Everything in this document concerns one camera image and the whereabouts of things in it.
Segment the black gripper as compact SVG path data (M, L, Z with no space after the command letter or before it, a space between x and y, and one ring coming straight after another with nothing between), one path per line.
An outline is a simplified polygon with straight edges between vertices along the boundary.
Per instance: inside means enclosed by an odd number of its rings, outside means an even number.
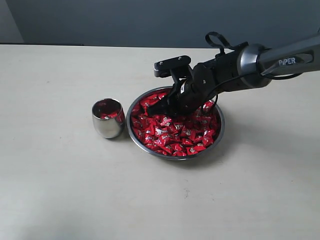
M149 116L186 116L214 97L212 91L216 82L211 74L189 75L183 78L173 75L172 78L174 84L167 98L162 98L147 107L146 112Z

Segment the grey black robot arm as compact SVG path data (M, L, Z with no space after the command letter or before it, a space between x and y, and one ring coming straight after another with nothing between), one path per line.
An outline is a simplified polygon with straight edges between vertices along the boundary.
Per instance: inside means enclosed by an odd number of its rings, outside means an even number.
M247 42L232 46L213 31L205 40L219 48L211 60L190 67L191 58L181 55L154 64L155 77L172 77L173 86L147 108L148 115L189 115L220 93L264 88L272 80L287 80L320 69L319 34L277 48Z

